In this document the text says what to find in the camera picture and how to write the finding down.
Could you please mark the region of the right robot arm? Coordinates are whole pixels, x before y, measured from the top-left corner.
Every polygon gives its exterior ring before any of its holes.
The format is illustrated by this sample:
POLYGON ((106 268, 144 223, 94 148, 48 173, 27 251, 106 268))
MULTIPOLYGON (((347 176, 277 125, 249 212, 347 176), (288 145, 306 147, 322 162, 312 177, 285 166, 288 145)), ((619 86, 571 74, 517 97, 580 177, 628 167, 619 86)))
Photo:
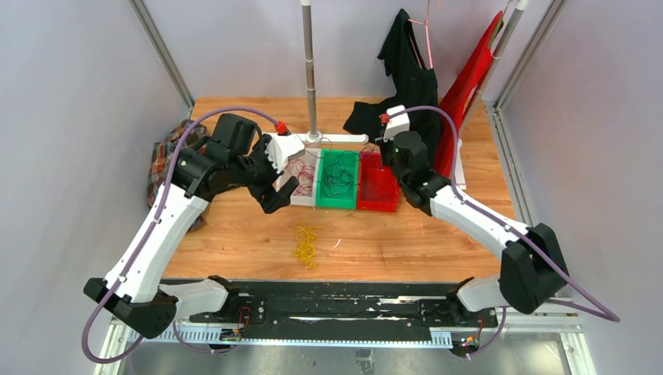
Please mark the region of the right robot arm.
POLYGON ((430 168, 426 145, 415 131, 376 144, 412 207, 454 225, 500 260, 498 274, 469 277, 446 294, 446 312, 453 323, 468 325, 478 311, 493 307, 531 314, 567 285, 564 257, 546 224, 532 227, 501 216, 459 190, 430 168))

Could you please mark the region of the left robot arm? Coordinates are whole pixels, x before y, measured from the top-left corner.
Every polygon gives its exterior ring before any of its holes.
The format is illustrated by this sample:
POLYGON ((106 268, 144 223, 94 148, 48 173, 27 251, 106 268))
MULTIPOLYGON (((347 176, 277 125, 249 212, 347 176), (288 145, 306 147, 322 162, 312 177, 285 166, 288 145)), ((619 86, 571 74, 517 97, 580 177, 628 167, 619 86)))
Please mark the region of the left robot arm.
POLYGON ((240 297, 230 281, 210 276, 169 285, 161 279, 181 240, 217 195, 247 188, 266 214, 290 205, 298 180, 291 177, 280 189, 274 183, 306 147, 282 122, 275 130, 263 134, 256 122, 225 113, 211 136, 174 154, 171 175, 130 248, 104 278, 91 278, 84 293, 146 339, 200 313, 233 321, 240 297))

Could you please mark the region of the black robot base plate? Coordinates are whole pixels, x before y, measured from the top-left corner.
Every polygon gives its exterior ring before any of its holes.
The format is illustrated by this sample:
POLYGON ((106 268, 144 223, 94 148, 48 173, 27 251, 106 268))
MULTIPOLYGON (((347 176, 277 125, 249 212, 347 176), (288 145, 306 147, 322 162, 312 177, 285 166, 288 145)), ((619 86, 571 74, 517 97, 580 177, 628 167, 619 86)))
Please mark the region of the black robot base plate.
POLYGON ((493 309, 455 321, 446 303, 448 283, 234 280, 234 312, 202 312, 193 323, 242 328, 247 339, 292 341, 432 340, 433 328, 476 334, 495 328, 493 309))

